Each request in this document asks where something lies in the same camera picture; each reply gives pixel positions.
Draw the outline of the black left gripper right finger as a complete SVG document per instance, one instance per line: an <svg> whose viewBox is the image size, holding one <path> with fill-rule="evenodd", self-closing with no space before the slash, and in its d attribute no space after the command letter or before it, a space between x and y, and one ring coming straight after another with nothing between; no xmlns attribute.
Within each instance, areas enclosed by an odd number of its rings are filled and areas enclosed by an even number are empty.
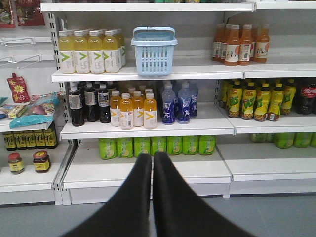
<svg viewBox="0 0 316 237"><path fill-rule="evenodd" d="M158 237L250 237L185 182L165 152L154 155L153 206Z"/></svg>

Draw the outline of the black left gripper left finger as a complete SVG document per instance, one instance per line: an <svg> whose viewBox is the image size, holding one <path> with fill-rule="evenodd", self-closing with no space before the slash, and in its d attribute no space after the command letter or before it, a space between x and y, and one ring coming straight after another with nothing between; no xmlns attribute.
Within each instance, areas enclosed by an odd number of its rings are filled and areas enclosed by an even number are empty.
<svg viewBox="0 0 316 237"><path fill-rule="evenodd" d="M140 154L116 193L64 237L148 237L152 159Z"/></svg>

